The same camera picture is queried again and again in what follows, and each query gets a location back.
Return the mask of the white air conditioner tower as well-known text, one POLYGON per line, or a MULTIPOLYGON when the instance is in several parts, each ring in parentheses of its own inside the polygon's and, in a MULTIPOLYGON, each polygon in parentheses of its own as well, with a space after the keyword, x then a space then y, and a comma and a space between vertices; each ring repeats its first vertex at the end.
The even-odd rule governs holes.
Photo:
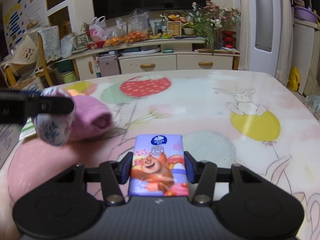
POLYGON ((281 0, 248 0, 249 70, 275 77, 281 37, 281 0))

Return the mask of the pink storage box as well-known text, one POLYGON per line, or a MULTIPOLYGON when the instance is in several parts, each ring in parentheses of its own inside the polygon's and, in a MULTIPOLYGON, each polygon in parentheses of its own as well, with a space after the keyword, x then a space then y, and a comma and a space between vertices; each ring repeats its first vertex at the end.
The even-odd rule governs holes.
POLYGON ((102 77, 120 74, 118 55, 105 55, 97 58, 102 77))

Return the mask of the orange knitted cloth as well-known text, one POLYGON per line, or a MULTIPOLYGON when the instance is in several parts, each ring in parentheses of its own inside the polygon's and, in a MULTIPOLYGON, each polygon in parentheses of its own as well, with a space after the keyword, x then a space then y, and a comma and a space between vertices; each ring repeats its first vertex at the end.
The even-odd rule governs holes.
POLYGON ((88 81, 80 81, 72 83, 71 85, 64 88, 71 96, 77 95, 91 95, 97 89, 97 84, 88 81))

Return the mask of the pink purple towel roll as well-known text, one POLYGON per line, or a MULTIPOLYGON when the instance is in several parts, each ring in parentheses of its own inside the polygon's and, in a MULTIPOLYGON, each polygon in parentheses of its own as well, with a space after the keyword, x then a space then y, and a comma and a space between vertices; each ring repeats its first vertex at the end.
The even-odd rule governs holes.
POLYGON ((99 137, 112 127, 112 113, 100 100, 86 95, 73 97, 75 120, 68 141, 99 137))

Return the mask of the white red plastic bag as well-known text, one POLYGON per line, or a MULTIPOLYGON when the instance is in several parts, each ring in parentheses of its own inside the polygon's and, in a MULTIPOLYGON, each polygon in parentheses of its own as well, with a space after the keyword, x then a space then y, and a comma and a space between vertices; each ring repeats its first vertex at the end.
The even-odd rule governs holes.
POLYGON ((105 16, 101 16, 100 18, 95 17, 90 23, 89 34, 93 42, 105 41, 107 39, 105 20, 105 16))

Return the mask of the wooden chair with lace cover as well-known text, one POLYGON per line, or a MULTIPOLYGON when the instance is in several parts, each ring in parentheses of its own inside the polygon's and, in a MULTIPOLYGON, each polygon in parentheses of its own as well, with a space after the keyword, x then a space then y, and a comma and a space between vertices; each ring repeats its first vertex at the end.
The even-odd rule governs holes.
POLYGON ((38 48, 37 63, 40 69, 38 76, 44 76, 49 86, 53 86, 50 78, 52 72, 48 63, 55 62, 61 58, 60 35, 57 25, 41 28, 36 33, 38 48))

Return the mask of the floral patterned sock roll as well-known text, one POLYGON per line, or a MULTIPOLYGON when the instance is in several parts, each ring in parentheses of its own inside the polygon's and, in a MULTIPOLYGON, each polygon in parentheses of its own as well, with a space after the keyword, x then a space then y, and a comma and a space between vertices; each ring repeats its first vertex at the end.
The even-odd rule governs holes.
POLYGON ((32 118, 36 133, 46 143, 53 146, 62 146, 67 143, 71 131, 72 124, 75 121, 75 102, 72 96, 61 88, 49 87, 41 92, 41 96, 56 96, 65 99, 71 99, 74 103, 73 109, 69 114, 39 114, 32 118))

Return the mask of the cream TV cabinet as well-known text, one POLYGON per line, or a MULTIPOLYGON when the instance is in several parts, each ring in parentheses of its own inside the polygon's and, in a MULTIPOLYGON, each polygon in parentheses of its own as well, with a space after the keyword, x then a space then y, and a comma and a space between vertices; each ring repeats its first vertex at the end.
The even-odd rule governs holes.
POLYGON ((240 51, 205 49, 205 38, 147 40, 115 47, 87 50, 69 56, 79 80, 101 77, 97 58, 118 55, 120 74, 149 73, 165 70, 237 69, 240 51))

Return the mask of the red stacked ornament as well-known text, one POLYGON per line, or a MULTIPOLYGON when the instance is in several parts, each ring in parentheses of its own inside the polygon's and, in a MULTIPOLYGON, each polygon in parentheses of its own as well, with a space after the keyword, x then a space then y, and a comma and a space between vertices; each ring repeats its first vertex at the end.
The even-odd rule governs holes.
POLYGON ((223 30, 221 31, 221 33, 224 46, 229 49, 234 49, 236 44, 236 32, 230 30, 223 30))

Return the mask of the bananas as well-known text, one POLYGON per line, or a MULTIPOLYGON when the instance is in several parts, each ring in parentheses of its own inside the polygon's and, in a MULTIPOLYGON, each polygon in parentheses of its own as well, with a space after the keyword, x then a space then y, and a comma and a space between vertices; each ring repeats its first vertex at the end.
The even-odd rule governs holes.
POLYGON ((149 35, 149 39, 155 40, 155 39, 161 38, 161 36, 162 36, 161 33, 158 33, 157 35, 149 35))

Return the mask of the purple plastic basin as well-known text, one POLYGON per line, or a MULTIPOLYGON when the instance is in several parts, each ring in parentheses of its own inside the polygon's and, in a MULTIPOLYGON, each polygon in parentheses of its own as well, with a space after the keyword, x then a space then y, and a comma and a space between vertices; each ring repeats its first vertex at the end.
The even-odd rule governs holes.
POLYGON ((316 13, 304 7, 295 6, 294 12, 295 12, 295 17, 302 21, 317 23, 317 20, 319 19, 319 16, 316 13))

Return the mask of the artificial flower bouquet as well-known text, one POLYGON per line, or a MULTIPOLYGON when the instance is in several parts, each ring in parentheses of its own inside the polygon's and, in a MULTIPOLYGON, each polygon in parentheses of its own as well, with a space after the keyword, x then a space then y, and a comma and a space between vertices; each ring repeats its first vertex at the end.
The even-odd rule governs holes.
POLYGON ((215 49, 218 35, 224 26, 235 25, 241 20, 239 8, 221 7, 212 0, 206 0, 204 7, 193 2, 192 9, 189 13, 191 27, 196 35, 206 39, 206 46, 211 50, 215 49))

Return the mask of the clear bag of oranges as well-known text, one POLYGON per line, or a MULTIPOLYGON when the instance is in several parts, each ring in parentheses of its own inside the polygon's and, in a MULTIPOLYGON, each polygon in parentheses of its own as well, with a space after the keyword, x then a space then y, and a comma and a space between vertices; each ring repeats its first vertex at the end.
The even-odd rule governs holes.
POLYGON ((128 20, 126 43, 135 43, 148 39, 149 12, 144 9, 135 9, 128 20))

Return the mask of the small bag of oranges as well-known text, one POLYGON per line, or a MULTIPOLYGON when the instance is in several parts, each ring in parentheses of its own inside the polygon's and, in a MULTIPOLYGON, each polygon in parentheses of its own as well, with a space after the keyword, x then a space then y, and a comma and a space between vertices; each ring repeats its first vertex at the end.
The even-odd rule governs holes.
POLYGON ((125 43, 126 23, 121 18, 116 18, 116 26, 113 28, 104 42, 104 47, 115 47, 125 43))

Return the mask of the purple cartoon tissue pack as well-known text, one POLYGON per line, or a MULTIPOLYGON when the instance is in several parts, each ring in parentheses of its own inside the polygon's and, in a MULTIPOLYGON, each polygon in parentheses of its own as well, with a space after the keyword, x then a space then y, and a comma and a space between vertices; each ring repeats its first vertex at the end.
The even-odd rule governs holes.
POLYGON ((128 195, 189 195, 181 135, 144 134, 136 137, 128 195))

